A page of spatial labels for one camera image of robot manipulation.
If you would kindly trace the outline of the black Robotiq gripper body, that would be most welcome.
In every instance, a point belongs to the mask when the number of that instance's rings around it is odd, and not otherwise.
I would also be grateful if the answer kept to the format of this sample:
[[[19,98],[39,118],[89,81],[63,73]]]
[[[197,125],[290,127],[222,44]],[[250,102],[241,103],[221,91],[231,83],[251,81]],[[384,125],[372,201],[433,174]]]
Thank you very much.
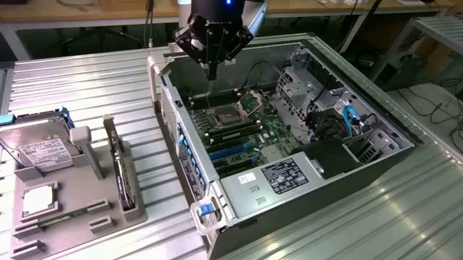
[[[245,1],[210,0],[193,1],[191,16],[199,15],[206,18],[207,25],[214,32],[214,58],[219,46],[219,38],[223,29],[231,29],[233,34],[245,26],[243,24]]]

